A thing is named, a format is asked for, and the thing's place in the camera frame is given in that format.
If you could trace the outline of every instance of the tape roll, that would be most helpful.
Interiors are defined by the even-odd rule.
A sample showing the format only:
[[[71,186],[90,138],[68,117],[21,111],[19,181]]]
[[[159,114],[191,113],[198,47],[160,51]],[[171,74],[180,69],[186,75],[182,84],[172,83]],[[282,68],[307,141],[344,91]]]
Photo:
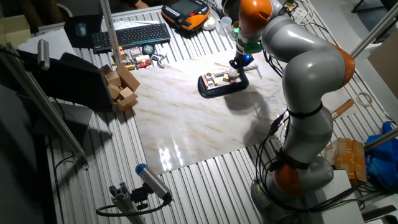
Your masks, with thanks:
[[[152,54],[154,54],[154,52],[155,52],[155,46],[153,46],[151,44],[147,44],[147,45],[142,47],[142,54],[143,55],[152,56]]]

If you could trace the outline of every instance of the metal pole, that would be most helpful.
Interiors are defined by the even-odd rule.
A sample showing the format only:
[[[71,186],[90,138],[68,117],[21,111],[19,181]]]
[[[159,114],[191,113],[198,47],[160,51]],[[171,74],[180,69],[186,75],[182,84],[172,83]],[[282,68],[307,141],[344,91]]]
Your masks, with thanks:
[[[104,13],[106,27],[108,28],[109,38],[111,39],[113,57],[116,61],[118,68],[122,65],[122,57],[120,56],[118,38],[116,37],[116,32],[113,27],[113,20],[111,14],[111,8],[109,7],[108,0],[99,0],[102,7],[102,12]]]
[[[8,51],[18,55],[17,51],[12,47],[11,44],[7,44]],[[44,116],[52,124],[58,134],[63,140],[70,146],[71,149],[80,156],[86,159],[86,153],[81,148],[79,142],[75,139],[68,126],[63,122],[61,116],[57,110],[49,102],[49,99],[45,95],[43,89],[37,83],[36,79],[30,72],[25,71],[23,64],[20,59],[7,53],[0,53],[0,59],[4,62],[9,71],[14,75],[16,80],[21,84],[27,94],[32,98],[33,102],[41,110]]]
[[[395,16],[398,15],[398,3],[384,16],[381,21],[372,29],[370,34],[359,43],[351,52],[351,56],[355,59],[383,30],[391,24]]]
[[[368,152],[368,151],[374,149],[375,147],[378,147],[397,136],[398,136],[398,128],[395,128],[395,129],[389,131],[388,133],[383,134],[382,136],[378,137],[377,139],[370,142],[369,144],[366,144],[364,146],[364,150],[365,150],[365,152]]]

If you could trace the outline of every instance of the paper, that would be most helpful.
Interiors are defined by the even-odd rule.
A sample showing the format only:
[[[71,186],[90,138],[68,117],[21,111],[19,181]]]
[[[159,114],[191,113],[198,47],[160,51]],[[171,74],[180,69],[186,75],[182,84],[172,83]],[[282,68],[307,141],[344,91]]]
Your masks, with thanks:
[[[37,54],[37,44],[39,40],[45,40],[49,43],[50,58],[59,60],[63,53],[76,55],[64,29],[51,31],[38,37],[28,39],[26,43],[18,47],[23,51]]]
[[[158,24],[158,21],[119,21],[113,24],[115,30]]]

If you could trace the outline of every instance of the gray wall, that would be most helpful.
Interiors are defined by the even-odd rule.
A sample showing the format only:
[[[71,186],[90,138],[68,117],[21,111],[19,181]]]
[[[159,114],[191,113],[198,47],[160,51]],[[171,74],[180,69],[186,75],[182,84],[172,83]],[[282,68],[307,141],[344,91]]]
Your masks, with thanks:
[[[43,223],[30,121],[16,93],[0,84],[0,223]]]

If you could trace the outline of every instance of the wooden blocks stack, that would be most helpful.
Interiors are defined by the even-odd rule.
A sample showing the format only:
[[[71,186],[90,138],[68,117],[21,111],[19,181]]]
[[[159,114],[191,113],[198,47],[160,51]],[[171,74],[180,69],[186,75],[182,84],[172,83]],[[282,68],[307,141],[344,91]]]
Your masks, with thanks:
[[[108,90],[117,109],[124,112],[137,103],[137,90],[140,83],[123,65],[116,72],[112,71],[108,65],[99,69],[104,75]]]

